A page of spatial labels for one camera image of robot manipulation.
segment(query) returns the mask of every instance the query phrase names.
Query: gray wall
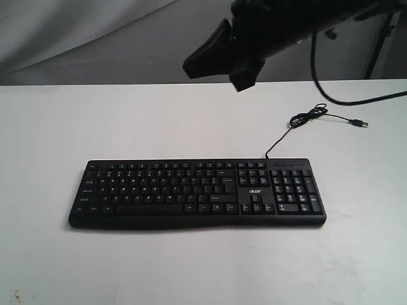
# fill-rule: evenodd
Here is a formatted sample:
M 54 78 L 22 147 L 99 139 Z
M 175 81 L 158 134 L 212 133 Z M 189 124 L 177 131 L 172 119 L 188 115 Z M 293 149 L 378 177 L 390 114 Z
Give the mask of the gray wall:
M 181 66 L 222 18 L 232 0 L 178 0 L 120 30 L 0 78 L 4 85 L 148 84 L 191 82 Z M 342 24 L 336 41 L 319 39 L 321 79 L 361 79 L 384 17 Z M 310 41 L 274 56 L 259 81 L 310 79 Z M 222 82 L 214 76 L 193 82 Z

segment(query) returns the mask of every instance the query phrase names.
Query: shift key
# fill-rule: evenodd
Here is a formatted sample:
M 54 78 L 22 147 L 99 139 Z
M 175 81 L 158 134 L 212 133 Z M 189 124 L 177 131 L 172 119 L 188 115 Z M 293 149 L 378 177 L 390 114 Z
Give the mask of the shift key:
M 224 185 L 224 192 L 226 194 L 236 193 L 236 181 L 235 178 L 222 178 L 222 184 Z
M 236 195 L 211 195 L 209 198 L 210 202 L 214 203 L 234 203 L 237 202 Z

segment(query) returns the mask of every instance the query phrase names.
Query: keyboard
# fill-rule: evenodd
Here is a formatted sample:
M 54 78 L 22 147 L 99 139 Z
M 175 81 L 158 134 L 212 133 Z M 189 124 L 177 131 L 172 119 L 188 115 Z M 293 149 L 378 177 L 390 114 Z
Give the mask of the keyboard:
M 89 161 L 69 223 L 89 229 L 320 226 L 307 159 Z

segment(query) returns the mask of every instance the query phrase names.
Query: table surface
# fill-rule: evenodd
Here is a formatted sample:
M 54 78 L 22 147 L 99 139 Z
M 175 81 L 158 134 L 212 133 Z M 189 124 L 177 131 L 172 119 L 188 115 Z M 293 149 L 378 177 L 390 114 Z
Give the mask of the table surface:
M 343 100 L 407 88 L 324 82 Z M 404 304 L 407 98 L 340 107 L 271 158 L 308 158 L 322 228 L 139 233 L 67 223 L 90 159 L 263 158 L 312 83 L 0 87 L 0 304 Z

